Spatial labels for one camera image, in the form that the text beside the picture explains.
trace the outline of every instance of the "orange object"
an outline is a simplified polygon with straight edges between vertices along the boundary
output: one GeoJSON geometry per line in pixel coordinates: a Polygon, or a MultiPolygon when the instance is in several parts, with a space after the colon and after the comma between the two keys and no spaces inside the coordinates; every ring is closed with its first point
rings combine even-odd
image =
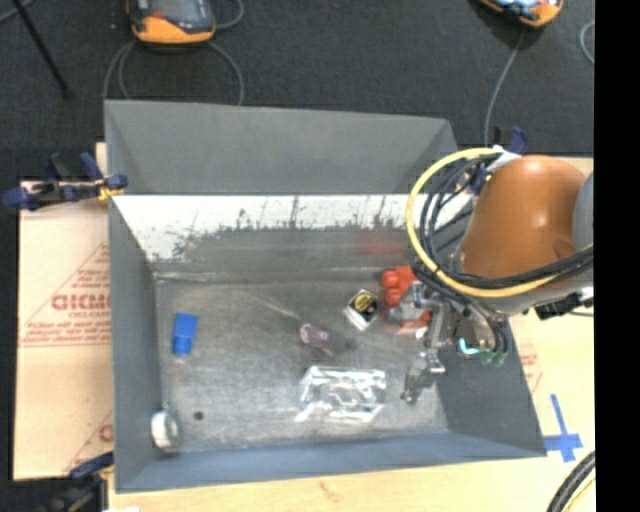
{"type": "Polygon", "coordinates": [[[501,278],[575,253],[573,210],[585,180],[567,162],[544,155],[504,164],[478,197],[460,244],[464,271],[501,278]]]}
{"type": "Polygon", "coordinates": [[[490,7],[496,12],[502,14],[511,14],[517,17],[520,23],[524,23],[530,27],[539,28],[551,22],[562,10],[564,0],[539,0],[532,7],[528,7],[529,16],[521,12],[519,15],[518,8],[521,7],[520,2],[513,1],[511,3],[499,0],[480,0],[484,5],[490,7]]]}
{"type": "MultiPolygon", "coordinates": [[[[388,308],[395,308],[411,283],[416,281],[418,281],[418,278],[409,265],[385,270],[380,277],[380,282],[385,290],[384,305],[388,308]]],[[[430,320],[431,313],[425,310],[417,320],[402,322],[401,325],[402,327],[418,328],[428,324],[430,320]]]]}

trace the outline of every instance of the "blue plastic object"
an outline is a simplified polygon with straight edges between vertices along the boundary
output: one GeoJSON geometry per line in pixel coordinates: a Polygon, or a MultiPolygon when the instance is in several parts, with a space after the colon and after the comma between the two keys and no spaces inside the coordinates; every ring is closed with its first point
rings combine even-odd
{"type": "Polygon", "coordinates": [[[104,197],[105,194],[123,190],[129,184],[123,174],[105,177],[95,158],[85,152],[80,155],[80,163],[89,178],[88,183],[63,184],[62,175],[68,175],[69,169],[58,153],[51,155],[45,165],[44,181],[28,191],[25,187],[14,187],[2,194],[2,203],[11,210],[30,210],[60,203],[76,202],[83,199],[104,197]]]}
{"type": "Polygon", "coordinates": [[[188,355],[196,337],[198,317],[189,313],[176,313],[173,327],[173,353],[175,355],[188,355]]]}

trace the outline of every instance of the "yellow object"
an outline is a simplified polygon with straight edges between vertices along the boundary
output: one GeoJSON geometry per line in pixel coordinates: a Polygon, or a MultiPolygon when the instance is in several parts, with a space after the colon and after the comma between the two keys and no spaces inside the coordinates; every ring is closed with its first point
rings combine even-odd
{"type": "Polygon", "coordinates": [[[147,16],[143,18],[142,24],[145,28],[140,32],[132,26],[133,34],[140,41],[151,44],[194,44],[208,41],[213,37],[214,29],[208,32],[199,32],[197,34],[188,34],[179,27],[170,23],[164,18],[156,16],[147,16]]]}

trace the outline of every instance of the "white tape roll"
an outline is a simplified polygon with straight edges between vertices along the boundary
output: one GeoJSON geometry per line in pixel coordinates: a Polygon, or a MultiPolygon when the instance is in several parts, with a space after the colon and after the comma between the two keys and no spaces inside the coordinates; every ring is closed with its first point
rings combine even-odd
{"type": "Polygon", "coordinates": [[[156,412],[151,417],[151,436],[158,448],[166,450],[180,446],[180,424],[176,415],[168,410],[156,412]]]}

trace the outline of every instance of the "blue clamp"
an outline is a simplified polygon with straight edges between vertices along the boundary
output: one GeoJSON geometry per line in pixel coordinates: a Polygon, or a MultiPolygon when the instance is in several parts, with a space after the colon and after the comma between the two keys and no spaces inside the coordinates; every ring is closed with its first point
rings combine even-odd
{"type": "Polygon", "coordinates": [[[188,355],[196,337],[198,317],[189,313],[176,313],[173,327],[173,353],[175,355],[188,355]]]}
{"type": "Polygon", "coordinates": [[[49,157],[45,165],[46,179],[34,184],[31,191],[26,187],[14,187],[2,194],[2,203],[5,208],[12,210],[34,211],[46,206],[61,203],[77,202],[83,199],[106,199],[107,197],[121,193],[129,184],[123,174],[105,176],[100,171],[96,160],[89,153],[80,155],[80,163],[83,171],[89,178],[87,184],[63,184],[62,175],[69,175],[69,170],[60,155],[54,153],[49,157]]]}
{"type": "MultiPolygon", "coordinates": [[[[518,155],[523,155],[527,149],[527,144],[528,144],[527,136],[524,134],[524,132],[517,126],[512,126],[508,130],[502,130],[498,128],[496,129],[495,143],[501,144],[502,143],[501,139],[505,138],[505,134],[508,134],[509,136],[509,143],[505,148],[506,151],[508,151],[509,153],[516,153],[518,155]]],[[[480,194],[480,192],[482,191],[482,188],[487,182],[489,175],[491,174],[487,169],[487,167],[488,166],[486,164],[479,166],[473,177],[473,181],[471,183],[471,190],[476,196],[480,194]]]]}

